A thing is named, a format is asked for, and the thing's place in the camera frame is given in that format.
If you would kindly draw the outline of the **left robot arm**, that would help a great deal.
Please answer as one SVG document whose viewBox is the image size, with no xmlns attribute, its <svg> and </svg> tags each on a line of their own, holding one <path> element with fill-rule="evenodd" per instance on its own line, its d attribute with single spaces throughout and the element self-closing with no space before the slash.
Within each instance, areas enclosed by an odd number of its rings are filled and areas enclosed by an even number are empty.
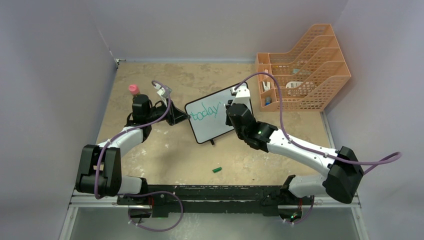
<svg viewBox="0 0 424 240">
<path fill-rule="evenodd" d="M 129 195 L 138 205 L 146 203 L 149 199 L 147 180 L 123 175 L 122 157 L 147 140 L 153 124 L 166 121 L 173 126 L 189 118 L 168 99 L 153 104 L 147 95 L 135 95 L 132 112 L 127 116 L 122 131 L 102 143 L 83 147 L 75 189 L 98 198 Z"/>
</svg>

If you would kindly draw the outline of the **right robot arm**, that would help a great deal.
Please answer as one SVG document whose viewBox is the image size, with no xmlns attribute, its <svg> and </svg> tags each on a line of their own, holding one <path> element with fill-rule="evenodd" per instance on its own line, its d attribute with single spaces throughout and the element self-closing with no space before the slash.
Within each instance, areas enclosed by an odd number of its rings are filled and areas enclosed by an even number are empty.
<svg viewBox="0 0 424 240">
<path fill-rule="evenodd" d="M 245 104 L 226 109 L 226 123 L 233 126 L 237 137 L 255 150 L 288 157 L 318 172 L 317 175 L 289 176 L 280 196 L 288 204 L 299 198 L 327 194 L 334 200 L 350 204 L 364 176 L 352 149 L 321 147 L 293 136 L 285 136 L 274 125 L 257 121 Z"/>
</svg>

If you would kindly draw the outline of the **green marker cap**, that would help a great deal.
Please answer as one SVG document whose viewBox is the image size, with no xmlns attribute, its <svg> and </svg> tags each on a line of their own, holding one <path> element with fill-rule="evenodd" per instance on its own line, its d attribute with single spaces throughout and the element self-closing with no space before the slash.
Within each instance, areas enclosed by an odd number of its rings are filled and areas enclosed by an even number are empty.
<svg viewBox="0 0 424 240">
<path fill-rule="evenodd" d="M 218 173 L 222 170 L 222 167 L 217 167 L 215 169 L 212 170 L 213 173 Z"/>
</svg>

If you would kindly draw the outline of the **white whiteboard with black frame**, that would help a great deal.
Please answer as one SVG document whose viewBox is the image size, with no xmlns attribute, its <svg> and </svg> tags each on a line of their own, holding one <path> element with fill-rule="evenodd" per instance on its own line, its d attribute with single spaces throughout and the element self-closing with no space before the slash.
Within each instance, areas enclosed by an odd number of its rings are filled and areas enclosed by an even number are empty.
<svg viewBox="0 0 424 240">
<path fill-rule="evenodd" d="M 209 95 L 195 99 L 185 104 L 184 110 L 189 115 L 189 124 L 198 144 L 209 142 L 221 135 L 234 130 L 226 125 L 226 107 L 228 101 L 235 97 L 228 86 Z"/>
</svg>

